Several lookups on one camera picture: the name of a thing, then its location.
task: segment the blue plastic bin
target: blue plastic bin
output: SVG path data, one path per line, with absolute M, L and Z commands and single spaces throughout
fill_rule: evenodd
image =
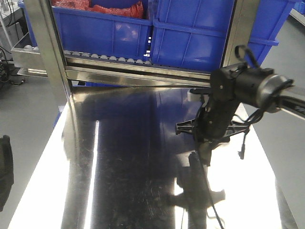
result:
M 252 37 L 274 40 L 296 2 L 301 0 L 261 0 Z
M 153 19 L 152 63 L 213 71 L 220 67 L 226 32 L 197 29 Z
M 23 2 L 19 2 L 19 6 L 24 8 Z M 153 25 L 150 20 L 52 8 L 65 50 L 133 59 L 143 59 L 146 54 Z M 26 10 L 25 16 L 32 44 L 37 46 Z
M 159 0 L 156 17 L 160 22 L 226 31 L 233 6 L 234 0 Z
M 264 40 L 264 39 L 258 39 L 258 38 L 250 38 L 250 41 L 248 43 L 248 47 L 252 50 L 254 56 L 257 59 L 257 62 L 259 64 L 262 64 L 265 57 L 269 53 L 270 49 L 273 46 L 277 46 L 279 44 L 279 41 L 277 39 L 275 40 Z
M 291 9 L 301 0 L 261 0 L 252 36 L 274 40 Z M 229 26 L 233 0 L 159 0 L 160 22 L 224 31 Z
M 85 83 L 86 87 L 121 87 L 117 85 L 112 85 L 112 84 L 106 84 L 106 83 L 91 83 L 91 82 L 86 82 Z
M 305 2 L 297 2 L 295 3 L 294 9 L 301 14 L 305 14 Z

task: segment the black cable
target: black cable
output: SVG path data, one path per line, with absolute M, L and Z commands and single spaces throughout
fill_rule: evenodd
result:
M 184 212 L 185 212 L 185 209 L 183 209 L 183 213 L 182 213 L 181 229 L 183 229 L 183 218 L 184 218 Z
M 200 108 L 197 111 L 197 114 L 196 114 L 196 117 L 195 117 L 195 122 L 194 122 L 194 130 L 193 130 L 194 140 L 195 140 L 195 149 L 196 149 L 197 153 L 198 153 L 198 150 L 199 150 L 199 142 L 198 142 L 198 136 L 197 136 L 197 124 L 198 124 L 199 114 L 200 114 L 200 112 L 202 110 L 202 105 L 203 105 L 203 103 L 201 104 Z M 198 157 L 199 157 L 199 160 L 200 160 L 200 165 L 201 165 L 201 168 L 202 168 L 202 172 L 205 173 L 202 159 L 201 159 L 200 155 L 198 155 Z M 213 202 L 213 199 L 212 199 L 212 194 L 211 194 L 211 190 L 210 190 L 209 181 L 207 180 L 206 175 L 204 177 L 205 177 L 205 179 L 204 179 L 205 184 L 208 187 L 208 196 L 209 196 L 209 200 L 210 200 L 211 206 L 212 206 L 212 208 L 214 210 L 214 213 L 215 213 L 215 216 L 216 216 L 216 219 L 217 219 L 217 221 L 219 223 L 220 228 L 224 229 L 223 224 L 222 224 L 222 222 L 220 220 L 220 217 L 219 217 L 219 215 L 218 215 L 218 213 L 216 211 L 216 208 L 215 208 L 215 205 L 214 205 L 214 202 Z
M 19 38 L 19 35 L 18 35 L 18 31 L 17 31 L 17 25 L 16 25 L 16 16 L 15 16 L 15 11 L 14 11 L 14 6 L 13 6 L 13 15 L 14 15 L 14 22 L 15 22 L 15 31 L 16 31 L 16 35 L 17 35 L 17 38 L 18 38 L 18 41 L 20 40 Z
M 0 46 L 0 50 L 2 51 L 2 53 L 3 53 L 3 55 L 4 55 L 6 64 L 9 64 L 8 59 L 6 58 L 6 55 L 5 55 L 5 51 L 3 50 L 2 46 Z
M 239 116 L 238 114 L 234 114 L 234 116 L 236 116 L 237 118 L 239 118 L 240 121 L 245 122 L 245 120 L 242 119 L 241 116 Z
M 8 52 L 9 54 L 11 54 L 10 51 L 7 51 L 3 46 L 0 45 L 0 48 L 2 48 L 3 50 L 5 50 L 6 52 Z
M 6 27 L 9 27 L 9 26 L 10 26 L 10 24 L 11 24 L 11 7 L 10 7 L 9 0 L 6 0 L 6 2 L 8 3 L 9 8 L 10 8 L 10 21 L 9 21 L 9 24 L 6 26 Z

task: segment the red bag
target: red bag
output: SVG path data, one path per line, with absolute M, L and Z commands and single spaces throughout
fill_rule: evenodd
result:
M 86 10 L 86 8 L 91 6 L 91 0 L 60 0 L 53 5 L 57 7 Z
M 140 18 L 144 17 L 144 8 L 142 1 L 138 1 L 136 4 L 132 5 L 129 8 L 118 9 L 118 8 L 105 8 L 103 6 L 94 5 L 93 11 L 100 13 L 108 13 L 119 16 L 131 17 L 131 18 Z

